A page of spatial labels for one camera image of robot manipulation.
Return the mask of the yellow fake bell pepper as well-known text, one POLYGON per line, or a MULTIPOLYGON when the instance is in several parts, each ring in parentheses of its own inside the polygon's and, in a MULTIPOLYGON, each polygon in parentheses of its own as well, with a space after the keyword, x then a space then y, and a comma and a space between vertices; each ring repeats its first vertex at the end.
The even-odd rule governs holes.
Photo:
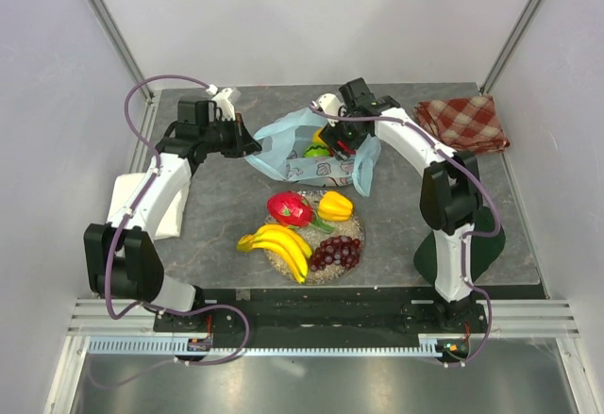
POLYGON ((347 221, 353 213, 352 202, 337 191, 327 191, 319 201, 317 214, 330 222, 347 221))

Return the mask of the dark purple fake grapes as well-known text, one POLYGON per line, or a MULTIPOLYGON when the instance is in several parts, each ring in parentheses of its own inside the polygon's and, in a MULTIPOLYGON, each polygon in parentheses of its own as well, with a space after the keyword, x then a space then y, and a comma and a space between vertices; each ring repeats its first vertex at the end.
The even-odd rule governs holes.
POLYGON ((350 236, 336 236, 323 240, 310 256, 309 267, 313 272, 327 266, 338 266, 346 271, 356 267, 361 259, 362 243, 350 236))

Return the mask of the light blue plastic bag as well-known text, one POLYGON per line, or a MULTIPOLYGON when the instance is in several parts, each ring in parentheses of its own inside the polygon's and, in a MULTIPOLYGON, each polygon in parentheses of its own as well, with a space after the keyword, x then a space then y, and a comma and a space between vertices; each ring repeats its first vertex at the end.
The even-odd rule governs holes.
POLYGON ((330 154, 307 157, 305 154, 312 146, 312 135, 326 123, 325 118, 308 108, 290 112, 254 134, 261 151, 245 160, 278 182, 316 187, 352 185, 359 195, 369 196, 373 171, 381 153, 379 139, 367 137, 360 150, 348 160, 340 160, 330 154))

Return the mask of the yellow fake banana bunch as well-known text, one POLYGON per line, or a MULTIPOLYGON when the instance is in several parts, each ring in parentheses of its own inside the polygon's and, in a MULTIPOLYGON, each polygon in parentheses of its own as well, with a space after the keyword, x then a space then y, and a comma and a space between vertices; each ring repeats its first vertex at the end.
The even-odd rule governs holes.
POLYGON ((292 229, 280 224, 266 224, 252 235, 244 235, 237 243, 240 252, 261 249, 277 254, 288 266, 294 280, 304 284, 309 273, 312 249, 292 229))

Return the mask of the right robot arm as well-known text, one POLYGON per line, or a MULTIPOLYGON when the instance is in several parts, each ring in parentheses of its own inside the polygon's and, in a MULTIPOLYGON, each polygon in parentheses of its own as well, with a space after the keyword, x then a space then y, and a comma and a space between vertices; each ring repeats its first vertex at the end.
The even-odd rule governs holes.
POLYGON ((482 196, 476 157, 457 152, 419 127, 390 95, 375 96, 357 78, 324 94, 310 106, 327 118, 321 139, 336 157, 356 155, 367 137, 390 145, 421 177, 419 209, 431 231, 413 256, 417 272, 432 285, 436 300, 416 316, 450 333, 463 328, 472 316, 471 269, 467 250, 482 196))

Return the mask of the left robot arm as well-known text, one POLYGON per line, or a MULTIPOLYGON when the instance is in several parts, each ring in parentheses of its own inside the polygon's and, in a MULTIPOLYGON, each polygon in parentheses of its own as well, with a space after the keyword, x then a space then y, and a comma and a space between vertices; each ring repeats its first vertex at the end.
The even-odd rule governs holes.
POLYGON ((208 155, 247 157, 261 147, 236 112, 233 89, 209 99, 182 98, 176 120, 170 124, 143 175, 142 181, 103 224, 90 224, 84 232, 89 284, 103 296, 113 320, 114 298, 128 300, 130 308, 145 306, 160 315, 172 315, 187 332, 207 321, 203 291, 166 274, 155 248, 159 224, 176 195, 190 182, 208 155))

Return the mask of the red fake dragon fruit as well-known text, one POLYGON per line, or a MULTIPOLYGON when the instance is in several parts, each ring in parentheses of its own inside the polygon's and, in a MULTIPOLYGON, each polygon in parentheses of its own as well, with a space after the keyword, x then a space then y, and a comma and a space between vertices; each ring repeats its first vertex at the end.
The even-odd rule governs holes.
POLYGON ((269 214, 278 224, 290 228, 306 228, 312 226, 324 233, 331 233, 335 227, 326 224, 314 211, 305 196, 293 191, 274 194, 267 201, 269 214))

